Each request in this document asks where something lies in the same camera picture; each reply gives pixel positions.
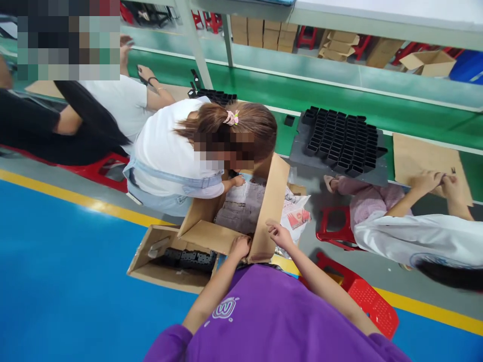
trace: bracelet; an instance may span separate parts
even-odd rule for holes
[[[150,78],[147,80],[147,82],[148,82],[148,84],[149,84],[150,86],[152,86],[152,84],[151,84],[151,79],[156,79],[156,80],[157,80],[157,78],[156,78],[156,77],[150,77]]]

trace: yellow floor line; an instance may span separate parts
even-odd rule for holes
[[[130,221],[134,224],[148,227],[152,224],[157,225],[171,225],[165,221],[157,218],[143,215],[131,210],[123,209],[121,207],[105,203],[103,201],[95,200],[93,198],[81,195],[72,191],[61,189],[57,186],[49,185],[28,177],[24,177],[12,172],[0,169],[0,179],[10,183],[23,186],[25,188],[41,192],[62,199],[77,205],[84,206],[91,210],[102,212],[122,220]],[[279,265],[286,272],[299,276],[300,272],[295,264],[288,259],[275,255],[272,262]],[[435,321],[448,324],[452,327],[466,330],[468,332],[483,336],[483,321],[464,316],[462,314],[452,312],[443,308],[433,306],[431,304],[423,303],[408,297],[401,296],[396,293],[388,292],[382,289],[377,289],[388,302],[395,308],[420,315]]]

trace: woman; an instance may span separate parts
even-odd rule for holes
[[[275,149],[277,123],[260,104],[227,109],[207,97],[186,99],[149,118],[124,169],[128,190],[141,205],[185,216],[192,198],[213,199],[242,176],[222,180],[224,169],[253,168]]]
[[[250,250],[248,238],[239,237],[183,324],[162,332],[145,362],[410,361],[297,248],[287,229],[274,221],[267,225],[272,240],[287,251],[312,291],[267,265],[236,270]]]
[[[121,34],[119,80],[55,82],[82,118],[98,125],[98,132],[113,139],[127,154],[131,154],[132,144],[147,119],[175,102],[149,68],[139,65],[138,72],[155,92],[129,77],[127,64],[131,41],[130,36]]]
[[[324,180],[330,192],[354,195],[351,227],[362,249],[441,284],[483,290],[483,223],[471,216],[457,176],[424,171],[406,195],[397,185],[380,188],[327,175]],[[413,216],[411,207],[434,189],[446,197],[449,215]]]

